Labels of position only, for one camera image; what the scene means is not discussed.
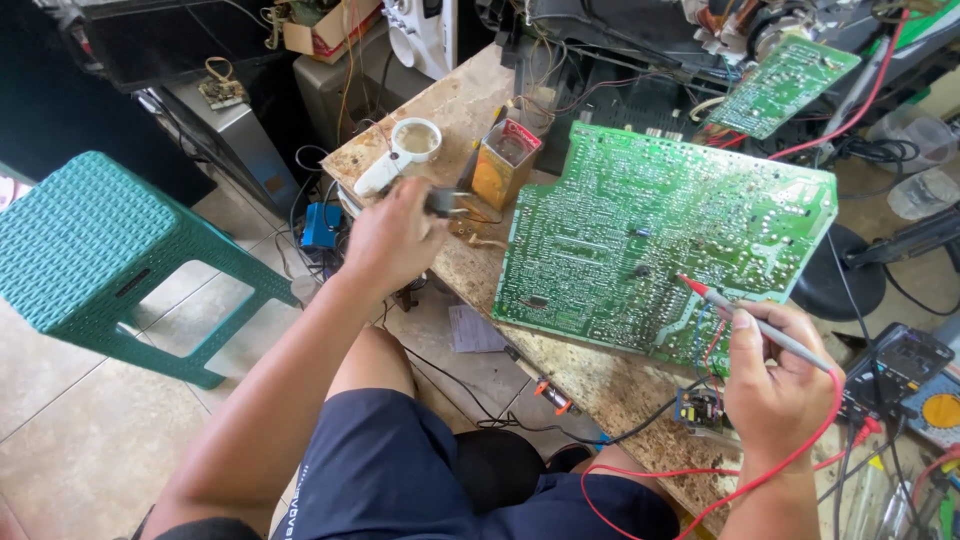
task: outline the hand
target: hand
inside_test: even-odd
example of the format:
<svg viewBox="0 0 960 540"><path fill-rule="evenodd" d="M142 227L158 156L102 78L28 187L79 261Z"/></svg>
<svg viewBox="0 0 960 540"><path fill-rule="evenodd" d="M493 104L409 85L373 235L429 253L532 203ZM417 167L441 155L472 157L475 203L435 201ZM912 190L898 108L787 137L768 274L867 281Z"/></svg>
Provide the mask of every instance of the hand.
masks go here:
<svg viewBox="0 0 960 540"><path fill-rule="evenodd" d="M796 309L772 302L745 302L733 313L725 409L740 435L744 459L767 470L800 448L824 423L833 399L833 382L826 373L766 339L754 317L765 319L833 366L836 362L824 350L809 317ZM777 365L765 365L767 358ZM843 380L843 370L837 368L837 373ZM807 453L785 470L810 466Z"/></svg>
<svg viewBox="0 0 960 540"><path fill-rule="evenodd" d="M445 219L423 213L429 188L424 177L401 179L353 222L341 273L359 280L377 302L429 268L449 237Z"/></svg>

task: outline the white magnifier handle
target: white magnifier handle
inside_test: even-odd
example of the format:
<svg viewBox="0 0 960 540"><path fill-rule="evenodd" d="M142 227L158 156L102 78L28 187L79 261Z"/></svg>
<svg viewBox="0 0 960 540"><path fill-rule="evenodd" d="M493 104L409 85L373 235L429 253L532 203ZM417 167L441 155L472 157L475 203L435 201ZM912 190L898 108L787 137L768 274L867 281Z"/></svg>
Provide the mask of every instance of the white magnifier handle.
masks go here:
<svg viewBox="0 0 960 540"><path fill-rule="evenodd" d="M410 154L402 150L396 153L395 160L391 159L390 152L380 156L380 159L363 173L360 180L353 186L353 191L361 197L372 197L386 187L411 161Z"/></svg>

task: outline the teal plastic stool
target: teal plastic stool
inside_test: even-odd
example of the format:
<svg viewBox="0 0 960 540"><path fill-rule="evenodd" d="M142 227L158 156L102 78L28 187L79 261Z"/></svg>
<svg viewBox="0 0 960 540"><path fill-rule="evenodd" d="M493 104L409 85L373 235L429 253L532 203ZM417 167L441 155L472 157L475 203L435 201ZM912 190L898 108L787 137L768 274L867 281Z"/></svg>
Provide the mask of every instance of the teal plastic stool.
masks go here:
<svg viewBox="0 0 960 540"><path fill-rule="evenodd" d="M200 388L223 381L204 365L268 300L298 305L289 281L99 152L73 158L0 212L0 238L0 295L37 331ZM194 259L253 293L190 355L117 326Z"/></svg>

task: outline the white speaker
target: white speaker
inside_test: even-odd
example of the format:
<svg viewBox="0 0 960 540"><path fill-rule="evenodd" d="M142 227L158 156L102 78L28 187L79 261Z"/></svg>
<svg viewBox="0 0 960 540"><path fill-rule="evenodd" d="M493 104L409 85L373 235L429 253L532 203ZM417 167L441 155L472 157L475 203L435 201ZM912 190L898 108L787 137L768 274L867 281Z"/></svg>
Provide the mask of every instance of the white speaker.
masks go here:
<svg viewBox="0 0 960 540"><path fill-rule="evenodd" d="M438 80L457 65L457 0L384 0L396 59Z"/></svg>

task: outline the red probe tip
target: red probe tip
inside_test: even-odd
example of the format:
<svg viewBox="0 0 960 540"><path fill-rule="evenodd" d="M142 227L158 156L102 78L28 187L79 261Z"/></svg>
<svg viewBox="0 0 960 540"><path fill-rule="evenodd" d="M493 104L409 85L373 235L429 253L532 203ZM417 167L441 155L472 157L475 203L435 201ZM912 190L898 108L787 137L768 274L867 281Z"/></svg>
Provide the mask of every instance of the red probe tip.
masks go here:
<svg viewBox="0 0 960 540"><path fill-rule="evenodd" d="M704 285L703 283L695 282L692 279L685 276L684 274L679 274L679 276L681 280L684 280L684 282L686 282L686 284L689 285L691 289L693 289L693 292L699 294L700 296L707 294L707 291L710 290L710 287Z"/></svg>

